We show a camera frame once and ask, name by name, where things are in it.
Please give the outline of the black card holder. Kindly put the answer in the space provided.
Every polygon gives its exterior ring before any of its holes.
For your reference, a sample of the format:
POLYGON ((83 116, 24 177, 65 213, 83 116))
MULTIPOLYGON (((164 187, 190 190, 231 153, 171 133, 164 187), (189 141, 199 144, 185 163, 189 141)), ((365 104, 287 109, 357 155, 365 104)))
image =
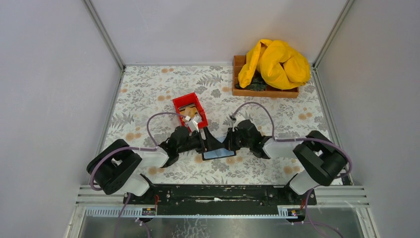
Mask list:
POLYGON ((218 137, 216 139, 219 140, 220 142, 222 142, 224 144, 225 148, 218 149, 218 150, 215 150, 215 151, 210 151, 210 152, 202 152, 202 147, 201 147, 200 154, 202 155, 203 161, 209 161, 209 160, 214 160, 214 159, 221 159, 221 158, 236 156, 236 151, 228 150, 227 147, 225 146, 224 142, 227 139, 226 136, 218 137))

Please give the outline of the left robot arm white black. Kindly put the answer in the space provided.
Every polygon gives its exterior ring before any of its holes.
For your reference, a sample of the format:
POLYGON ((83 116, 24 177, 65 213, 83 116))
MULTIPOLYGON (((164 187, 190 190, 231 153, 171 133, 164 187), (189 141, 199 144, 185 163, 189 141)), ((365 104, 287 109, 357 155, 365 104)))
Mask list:
POLYGON ((206 153, 225 147, 207 127, 203 132, 204 135, 198 130, 191 132, 185 126, 178 126, 166 141, 154 148, 132 147, 123 139, 114 141, 87 166, 91 189, 103 191, 106 195, 119 190, 144 195, 151 185, 139 169, 167 168, 178 161, 181 153, 192 150, 206 153))

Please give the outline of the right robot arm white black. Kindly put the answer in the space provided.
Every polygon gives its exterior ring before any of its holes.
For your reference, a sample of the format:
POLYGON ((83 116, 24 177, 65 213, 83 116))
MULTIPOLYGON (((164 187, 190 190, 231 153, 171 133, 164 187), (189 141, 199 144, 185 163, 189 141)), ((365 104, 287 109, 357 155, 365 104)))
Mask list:
POLYGON ((248 119, 228 129, 223 145, 229 151, 248 148, 257 158, 296 158, 303 170, 285 186, 296 195, 303 195, 320 185, 331 185, 346 165, 351 164, 348 155, 319 131, 313 130, 303 138, 276 139, 263 136, 248 119))

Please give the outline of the gold VIP card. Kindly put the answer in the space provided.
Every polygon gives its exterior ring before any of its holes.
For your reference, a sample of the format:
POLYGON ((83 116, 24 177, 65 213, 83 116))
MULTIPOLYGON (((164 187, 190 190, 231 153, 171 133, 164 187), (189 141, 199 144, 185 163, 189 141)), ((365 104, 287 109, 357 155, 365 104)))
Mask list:
POLYGON ((195 115, 198 113, 198 110, 196 107, 186 107, 180 112, 186 117, 194 118, 195 115))

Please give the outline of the red plastic bin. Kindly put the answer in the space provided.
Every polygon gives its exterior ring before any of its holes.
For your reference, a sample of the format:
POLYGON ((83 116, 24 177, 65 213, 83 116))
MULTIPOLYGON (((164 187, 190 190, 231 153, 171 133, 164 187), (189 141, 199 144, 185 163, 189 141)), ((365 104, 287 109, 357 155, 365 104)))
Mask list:
POLYGON ((179 110, 178 110, 179 107, 184 106, 184 105, 188 105, 188 104, 195 104, 198 107, 199 114, 200 114, 201 119, 202 119, 202 121, 198 124, 199 129, 202 129, 203 127, 208 126, 208 120, 207 120, 205 110, 202 107, 196 93, 190 93, 190 94, 175 98, 172 101, 173 101, 173 104, 175 106, 175 110, 178 114, 180 114, 179 110))

